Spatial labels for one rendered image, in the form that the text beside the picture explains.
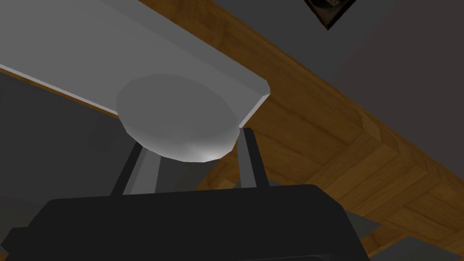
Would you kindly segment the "grey door leaf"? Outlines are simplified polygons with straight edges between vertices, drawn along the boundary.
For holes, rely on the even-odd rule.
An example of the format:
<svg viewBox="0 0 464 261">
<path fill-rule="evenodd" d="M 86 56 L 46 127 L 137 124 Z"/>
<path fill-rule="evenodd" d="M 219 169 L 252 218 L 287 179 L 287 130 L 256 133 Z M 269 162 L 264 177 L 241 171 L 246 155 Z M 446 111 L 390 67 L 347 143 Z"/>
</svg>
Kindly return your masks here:
<svg viewBox="0 0 464 261">
<path fill-rule="evenodd" d="M 243 127 L 268 82 L 139 0 L 0 0 L 0 68 L 116 114 L 129 81 L 186 77 Z"/>
</svg>

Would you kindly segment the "dark framed wall picture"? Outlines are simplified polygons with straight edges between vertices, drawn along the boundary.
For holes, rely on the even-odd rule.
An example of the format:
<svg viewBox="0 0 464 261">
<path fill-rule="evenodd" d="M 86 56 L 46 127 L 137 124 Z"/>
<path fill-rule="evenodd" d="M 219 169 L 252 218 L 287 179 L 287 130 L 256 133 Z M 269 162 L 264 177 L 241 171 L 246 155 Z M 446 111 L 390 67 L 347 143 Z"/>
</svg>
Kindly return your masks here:
<svg viewBox="0 0 464 261">
<path fill-rule="evenodd" d="M 357 0 L 304 0 L 321 24 L 330 30 Z"/>
</svg>

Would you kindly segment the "grey round door knob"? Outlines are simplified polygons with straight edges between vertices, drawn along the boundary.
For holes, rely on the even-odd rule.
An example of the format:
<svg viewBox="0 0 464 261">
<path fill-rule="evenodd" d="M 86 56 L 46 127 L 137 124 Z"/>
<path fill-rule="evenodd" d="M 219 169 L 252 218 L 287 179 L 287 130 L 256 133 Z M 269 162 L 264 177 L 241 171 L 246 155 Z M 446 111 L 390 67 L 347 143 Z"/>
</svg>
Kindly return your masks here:
<svg viewBox="0 0 464 261">
<path fill-rule="evenodd" d="M 116 111 L 127 133 L 144 148 L 183 162 L 209 162 L 229 153 L 239 135 L 229 105 L 186 77 L 155 74 L 130 81 Z"/>
</svg>

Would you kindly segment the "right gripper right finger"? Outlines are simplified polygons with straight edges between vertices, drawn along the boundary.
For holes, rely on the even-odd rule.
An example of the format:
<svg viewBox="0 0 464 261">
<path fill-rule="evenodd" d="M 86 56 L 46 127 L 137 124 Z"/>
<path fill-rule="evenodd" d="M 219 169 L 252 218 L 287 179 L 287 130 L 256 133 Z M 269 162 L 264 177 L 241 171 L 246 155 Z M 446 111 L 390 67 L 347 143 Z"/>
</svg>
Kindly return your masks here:
<svg viewBox="0 0 464 261">
<path fill-rule="evenodd" d="M 269 187 L 262 157 L 251 128 L 241 128 L 237 139 L 237 159 L 241 188 Z"/>
</svg>

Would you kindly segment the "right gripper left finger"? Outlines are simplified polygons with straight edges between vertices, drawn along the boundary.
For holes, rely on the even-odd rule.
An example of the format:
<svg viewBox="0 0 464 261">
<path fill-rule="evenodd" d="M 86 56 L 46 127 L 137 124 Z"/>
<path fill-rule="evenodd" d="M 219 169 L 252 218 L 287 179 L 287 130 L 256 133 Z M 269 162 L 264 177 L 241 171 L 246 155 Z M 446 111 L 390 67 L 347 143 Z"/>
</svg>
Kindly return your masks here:
<svg viewBox="0 0 464 261">
<path fill-rule="evenodd" d="M 136 142 L 111 196 L 155 193 L 161 156 Z"/>
</svg>

